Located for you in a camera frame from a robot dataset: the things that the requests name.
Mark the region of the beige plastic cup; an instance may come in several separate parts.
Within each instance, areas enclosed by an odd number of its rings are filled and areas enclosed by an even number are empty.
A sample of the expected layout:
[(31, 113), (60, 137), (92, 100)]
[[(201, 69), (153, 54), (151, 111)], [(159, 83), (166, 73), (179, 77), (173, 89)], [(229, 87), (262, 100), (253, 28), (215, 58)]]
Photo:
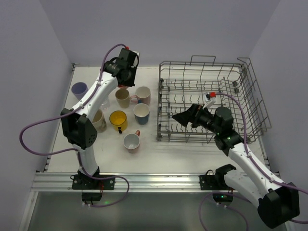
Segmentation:
[(116, 100), (121, 108), (129, 107), (129, 91), (127, 89), (119, 89), (115, 93)]

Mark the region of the pink faceted mug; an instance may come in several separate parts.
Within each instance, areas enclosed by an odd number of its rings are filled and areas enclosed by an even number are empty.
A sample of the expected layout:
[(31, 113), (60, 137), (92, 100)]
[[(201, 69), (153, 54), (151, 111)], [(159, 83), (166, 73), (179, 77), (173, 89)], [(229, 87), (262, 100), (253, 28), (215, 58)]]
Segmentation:
[(151, 90), (148, 87), (142, 86), (136, 89), (135, 95), (130, 97), (132, 103), (144, 103), (150, 105)]

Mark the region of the clear textured glass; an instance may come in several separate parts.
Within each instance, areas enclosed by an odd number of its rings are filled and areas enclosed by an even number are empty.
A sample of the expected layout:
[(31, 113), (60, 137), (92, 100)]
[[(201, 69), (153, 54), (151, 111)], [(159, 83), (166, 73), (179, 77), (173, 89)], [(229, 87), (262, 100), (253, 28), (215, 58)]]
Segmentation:
[(110, 100), (109, 100), (109, 97), (107, 97), (104, 101), (103, 101), (103, 103), (102, 103), (102, 105), (101, 105), (101, 108), (102, 108), (102, 110), (106, 110), (106, 109), (108, 109), (110, 107)]

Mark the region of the blue mug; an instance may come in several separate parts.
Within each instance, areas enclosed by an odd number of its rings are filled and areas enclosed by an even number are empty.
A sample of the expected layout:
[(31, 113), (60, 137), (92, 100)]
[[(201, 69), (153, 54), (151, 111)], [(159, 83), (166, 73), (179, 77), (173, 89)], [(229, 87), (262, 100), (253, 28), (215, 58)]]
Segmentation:
[(147, 104), (139, 103), (133, 108), (135, 120), (140, 125), (145, 125), (149, 121), (150, 108)]

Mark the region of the yellow mug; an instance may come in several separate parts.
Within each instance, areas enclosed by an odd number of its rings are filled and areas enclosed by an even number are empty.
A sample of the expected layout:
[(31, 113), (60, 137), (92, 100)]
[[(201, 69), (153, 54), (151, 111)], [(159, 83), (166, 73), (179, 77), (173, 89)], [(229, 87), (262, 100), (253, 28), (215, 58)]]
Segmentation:
[(109, 121), (119, 134), (122, 134), (128, 127), (127, 115), (120, 110), (112, 112), (109, 116)]

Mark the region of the lavender plastic cup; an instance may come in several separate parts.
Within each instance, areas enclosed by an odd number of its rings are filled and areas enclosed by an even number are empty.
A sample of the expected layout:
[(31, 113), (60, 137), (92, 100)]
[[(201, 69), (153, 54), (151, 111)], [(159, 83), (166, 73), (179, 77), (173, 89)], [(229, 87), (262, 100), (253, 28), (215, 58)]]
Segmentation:
[(78, 100), (81, 100), (83, 96), (87, 93), (87, 91), (88, 86), (84, 82), (77, 82), (71, 88), (71, 92)]

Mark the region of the cream seahorse mug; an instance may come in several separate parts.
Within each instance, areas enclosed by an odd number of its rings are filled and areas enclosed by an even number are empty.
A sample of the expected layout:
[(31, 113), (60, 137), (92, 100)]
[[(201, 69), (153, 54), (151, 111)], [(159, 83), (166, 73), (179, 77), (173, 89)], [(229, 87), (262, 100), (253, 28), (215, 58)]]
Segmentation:
[(105, 121), (105, 118), (104, 118), (104, 115), (103, 115), (103, 112), (101, 109), (99, 109), (93, 120), (92, 120), (92, 124), (93, 126), (95, 127), (95, 129), (97, 130), (98, 133), (102, 133), (106, 130), (107, 128), (107, 124), (106, 124), (106, 121)]

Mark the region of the orange floral mug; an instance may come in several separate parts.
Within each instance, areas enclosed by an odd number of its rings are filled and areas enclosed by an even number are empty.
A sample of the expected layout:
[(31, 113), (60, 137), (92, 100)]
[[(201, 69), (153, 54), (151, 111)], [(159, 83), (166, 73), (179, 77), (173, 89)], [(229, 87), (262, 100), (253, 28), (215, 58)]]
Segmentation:
[(123, 139), (124, 147), (131, 154), (136, 153), (140, 147), (140, 133), (140, 130), (137, 130), (135, 133), (126, 135)]

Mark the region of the pink plastic cup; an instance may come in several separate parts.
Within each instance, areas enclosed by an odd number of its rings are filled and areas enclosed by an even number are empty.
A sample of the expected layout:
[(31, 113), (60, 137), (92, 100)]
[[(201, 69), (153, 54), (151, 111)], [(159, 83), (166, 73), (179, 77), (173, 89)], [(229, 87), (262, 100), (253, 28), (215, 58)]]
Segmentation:
[(120, 89), (127, 89), (127, 88), (128, 88), (128, 86), (119, 85), (119, 86), (118, 86), (118, 88), (120, 88)]

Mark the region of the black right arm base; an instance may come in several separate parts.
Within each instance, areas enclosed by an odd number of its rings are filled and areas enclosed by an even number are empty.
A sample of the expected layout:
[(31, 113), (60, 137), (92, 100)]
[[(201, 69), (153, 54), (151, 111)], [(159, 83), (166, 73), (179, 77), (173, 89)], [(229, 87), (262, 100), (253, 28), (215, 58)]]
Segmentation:
[[(199, 175), (200, 189), (233, 193), (233, 188), (227, 186), (224, 180), (224, 176), (232, 170), (236, 170), (236, 167), (227, 164), (217, 168), (215, 171), (210, 169), (205, 174)], [(230, 205), (233, 201), (232, 196), (220, 193), (214, 193), (212, 197), (216, 203), (226, 206)]]

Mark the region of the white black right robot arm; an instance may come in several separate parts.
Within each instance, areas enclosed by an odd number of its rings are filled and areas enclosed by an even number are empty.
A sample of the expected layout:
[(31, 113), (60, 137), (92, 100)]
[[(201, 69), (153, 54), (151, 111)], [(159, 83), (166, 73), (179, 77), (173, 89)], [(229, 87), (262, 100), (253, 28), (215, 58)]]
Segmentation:
[(215, 134), (215, 144), (244, 171), (232, 169), (223, 175), (227, 186), (237, 190), (256, 208), (261, 220), (273, 229), (300, 214), (299, 192), (292, 183), (285, 183), (273, 174), (233, 129), (231, 110), (219, 107), (211, 114), (202, 105), (193, 104), (188, 110), (173, 115), (182, 126), (202, 126)]

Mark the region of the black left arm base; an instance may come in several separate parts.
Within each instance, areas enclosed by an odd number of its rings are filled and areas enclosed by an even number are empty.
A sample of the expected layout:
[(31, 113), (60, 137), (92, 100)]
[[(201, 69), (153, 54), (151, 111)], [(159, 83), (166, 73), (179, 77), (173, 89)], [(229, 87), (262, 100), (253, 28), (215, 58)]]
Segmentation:
[(115, 179), (95, 180), (82, 174), (80, 171), (75, 175), (71, 175), (72, 189), (82, 190), (81, 200), (85, 204), (94, 205), (99, 202), (103, 196), (104, 190), (113, 190)]

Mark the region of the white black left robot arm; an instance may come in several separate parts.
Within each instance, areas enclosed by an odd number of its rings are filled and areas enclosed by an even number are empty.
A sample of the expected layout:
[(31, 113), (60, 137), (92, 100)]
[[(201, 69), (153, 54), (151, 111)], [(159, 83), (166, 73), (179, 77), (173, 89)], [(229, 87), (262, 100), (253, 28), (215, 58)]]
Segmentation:
[(103, 60), (97, 79), (78, 103), (61, 111), (63, 135), (77, 153), (79, 172), (93, 178), (99, 172), (93, 145), (97, 130), (92, 124), (102, 103), (118, 86), (134, 86), (139, 53), (128, 47), (121, 49), (117, 57)]

